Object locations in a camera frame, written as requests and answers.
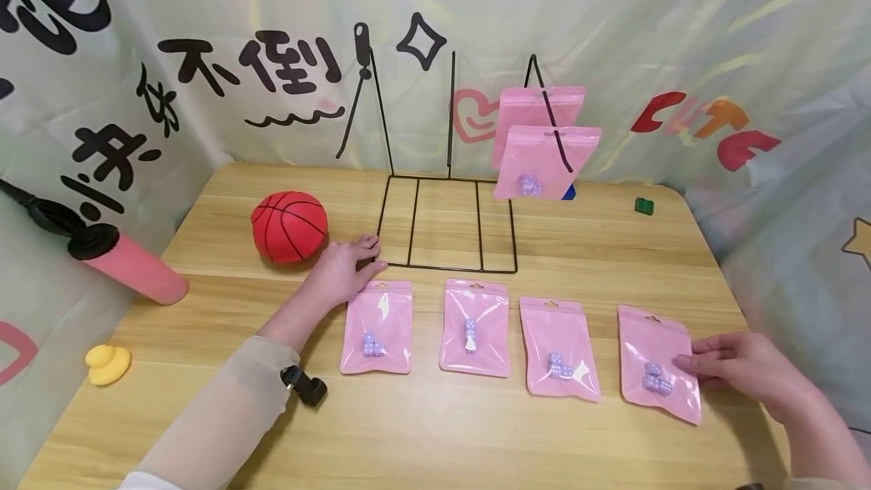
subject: hanging pink bag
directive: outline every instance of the hanging pink bag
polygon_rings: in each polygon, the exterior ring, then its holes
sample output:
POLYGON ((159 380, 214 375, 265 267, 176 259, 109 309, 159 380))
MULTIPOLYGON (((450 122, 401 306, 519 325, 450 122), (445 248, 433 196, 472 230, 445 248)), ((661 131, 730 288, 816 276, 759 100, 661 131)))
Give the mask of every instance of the hanging pink bag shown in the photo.
MULTIPOLYGON (((584 104, 583 85, 558 85, 546 88, 556 127, 572 125, 584 104)), ((508 141, 508 130, 514 125, 547 125, 550 114, 544 103, 542 88, 505 88, 499 95, 499 119, 495 128, 493 169, 499 170, 508 141)))
POLYGON ((702 423, 699 380, 677 369, 677 354, 692 355, 686 326, 620 305, 620 381, 630 403, 657 406, 698 426, 702 423))
POLYGON ((529 393, 598 403, 601 388, 581 303, 520 297, 520 321, 529 393))
POLYGON ((339 370, 411 371, 411 282, 370 282, 348 303, 339 370))
POLYGON ((597 127, 546 129, 515 125, 508 133, 493 197, 562 199, 596 150, 601 135, 602 129, 597 127), (559 133, 559 141, 554 130, 559 133))
POLYGON ((445 371, 508 377, 508 288, 448 280, 439 365, 445 371))

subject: beige sleeve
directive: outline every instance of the beige sleeve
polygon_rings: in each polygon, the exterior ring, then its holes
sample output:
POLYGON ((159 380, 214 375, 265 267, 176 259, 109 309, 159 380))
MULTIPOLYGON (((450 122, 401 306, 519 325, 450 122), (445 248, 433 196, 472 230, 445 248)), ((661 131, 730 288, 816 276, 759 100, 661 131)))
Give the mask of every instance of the beige sleeve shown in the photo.
POLYGON ((289 393, 279 373, 298 363, 292 348, 250 337, 172 422, 137 471, 184 490, 223 488, 284 412, 289 393))
POLYGON ((827 479, 787 479, 784 490, 863 490, 859 486, 827 479))

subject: printed cloth backdrop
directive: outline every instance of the printed cloth backdrop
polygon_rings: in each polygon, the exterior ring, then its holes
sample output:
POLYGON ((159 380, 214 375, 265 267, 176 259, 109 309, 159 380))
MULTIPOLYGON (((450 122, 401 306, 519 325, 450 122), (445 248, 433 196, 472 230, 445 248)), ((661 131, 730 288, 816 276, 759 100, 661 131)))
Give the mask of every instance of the printed cloth backdrop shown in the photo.
MULTIPOLYGON (((445 173, 453 113, 454 173, 492 175, 530 54, 586 85, 603 139, 581 179, 682 192, 751 325, 869 438, 867 0, 0 0, 0 175, 159 253, 228 160, 385 169, 358 23, 397 170, 445 173)), ((132 296, 7 200, 0 250, 13 488, 132 296)))

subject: red mini basketball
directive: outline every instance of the red mini basketball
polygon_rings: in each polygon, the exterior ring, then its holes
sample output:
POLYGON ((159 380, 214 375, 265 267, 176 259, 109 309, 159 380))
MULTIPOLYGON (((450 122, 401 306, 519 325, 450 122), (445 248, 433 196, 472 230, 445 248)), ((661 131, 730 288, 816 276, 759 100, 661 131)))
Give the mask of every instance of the red mini basketball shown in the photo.
POLYGON ((292 263, 321 248, 327 236, 327 213, 308 193, 282 191, 257 205, 251 225, 260 254, 276 263, 292 263))

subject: person's left hand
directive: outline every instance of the person's left hand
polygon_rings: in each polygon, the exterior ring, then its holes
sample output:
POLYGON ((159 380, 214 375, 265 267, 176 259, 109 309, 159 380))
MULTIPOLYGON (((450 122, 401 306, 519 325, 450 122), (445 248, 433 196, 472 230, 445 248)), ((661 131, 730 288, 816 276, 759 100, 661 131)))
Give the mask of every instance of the person's left hand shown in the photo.
POLYGON ((372 259, 378 254, 380 244, 374 234, 363 234, 354 243, 329 243, 296 295, 325 307, 327 311, 342 305, 354 299, 376 274, 388 266, 384 261, 373 261, 357 271, 357 261, 372 259))

